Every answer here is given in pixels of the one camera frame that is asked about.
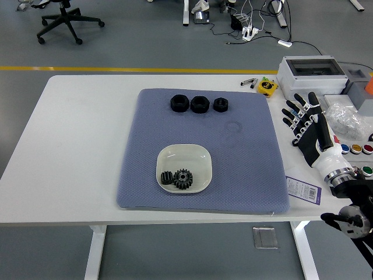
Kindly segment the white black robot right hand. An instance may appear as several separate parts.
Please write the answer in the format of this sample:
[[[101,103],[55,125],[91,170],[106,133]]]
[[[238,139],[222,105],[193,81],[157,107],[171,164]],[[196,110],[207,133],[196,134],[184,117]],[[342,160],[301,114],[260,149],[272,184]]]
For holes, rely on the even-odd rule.
[[[290,109],[281,112],[307,164],[317,169],[325,180],[331,179],[333,174],[351,174],[353,168],[342,156],[341,144],[327,123],[315,93],[310,92],[308,100],[297,93],[294,98],[298,104],[288,100],[286,104]]]

